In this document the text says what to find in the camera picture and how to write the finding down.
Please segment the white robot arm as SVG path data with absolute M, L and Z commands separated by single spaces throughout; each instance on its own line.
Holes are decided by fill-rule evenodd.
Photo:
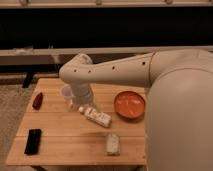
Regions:
M 160 51 L 99 64 L 79 54 L 59 75 L 77 99 L 91 83 L 148 88 L 148 171 L 213 171 L 213 53 Z

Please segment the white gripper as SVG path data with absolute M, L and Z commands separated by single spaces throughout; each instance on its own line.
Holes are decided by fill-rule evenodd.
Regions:
M 88 83 L 72 83 L 71 97 L 75 105 L 90 104 L 93 102 L 93 91 Z

